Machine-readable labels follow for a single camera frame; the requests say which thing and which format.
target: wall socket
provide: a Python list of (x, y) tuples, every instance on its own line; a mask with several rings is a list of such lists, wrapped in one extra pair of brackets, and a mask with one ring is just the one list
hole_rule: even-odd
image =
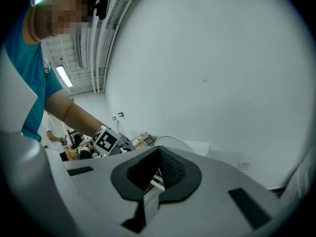
[(247, 170), (250, 164), (251, 164), (250, 160), (240, 160), (237, 168), (240, 170)]

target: teal t-shirt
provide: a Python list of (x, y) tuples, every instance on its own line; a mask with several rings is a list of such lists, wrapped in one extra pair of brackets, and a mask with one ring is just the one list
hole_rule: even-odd
[(27, 8), (11, 27), (4, 46), (20, 76), (38, 96), (24, 122), (22, 133), (26, 137), (41, 141), (38, 129), (44, 113), (44, 102), (62, 89), (62, 86), (53, 69), (45, 76), (41, 45), (26, 45), (23, 40), (22, 27), (26, 12)]

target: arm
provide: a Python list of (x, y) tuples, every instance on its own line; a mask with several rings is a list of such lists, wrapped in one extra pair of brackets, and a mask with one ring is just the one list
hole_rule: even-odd
[(60, 137), (54, 136), (51, 131), (47, 131), (46, 134), (47, 134), (48, 139), (49, 139), (50, 141), (60, 141)]
[(45, 101), (45, 110), (52, 113), (74, 130), (90, 137), (104, 125), (101, 121), (71, 101), (64, 90), (55, 92)]

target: white wall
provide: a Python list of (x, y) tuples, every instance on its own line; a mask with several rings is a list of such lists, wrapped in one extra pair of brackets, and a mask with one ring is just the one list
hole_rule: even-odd
[(305, 152), (316, 91), (311, 35), (289, 6), (140, 0), (120, 30), (106, 101), (91, 100), (91, 113), (110, 122), (123, 111), (131, 138), (210, 142), (251, 160), (246, 173), (263, 186), (282, 186)]

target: person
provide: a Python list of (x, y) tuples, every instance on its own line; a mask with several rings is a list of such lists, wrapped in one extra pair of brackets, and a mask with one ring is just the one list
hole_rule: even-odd
[(79, 147), (80, 143), (82, 143), (83, 140), (81, 138), (81, 134), (76, 133), (74, 135), (74, 144), (71, 145), (71, 149), (76, 149), (77, 147)]
[(55, 127), (48, 111), (44, 111), (41, 126), (48, 137), (47, 147), (57, 151), (62, 161), (68, 161), (67, 154), (62, 146), (62, 143), (66, 142), (67, 139), (56, 136)]
[(104, 125), (69, 99), (53, 69), (44, 72), (41, 50), (41, 41), (70, 33), (76, 22), (87, 22), (95, 3), (96, 0), (42, 0), (29, 5), (7, 34), (5, 50), (20, 76), (38, 96), (24, 122), (21, 131), (24, 136), (41, 141), (38, 129), (44, 109), (90, 137)]
[(79, 160), (96, 158), (100, 154), (93, 145), (92, 140), (84, 147), (78, 147), (77, 155)]

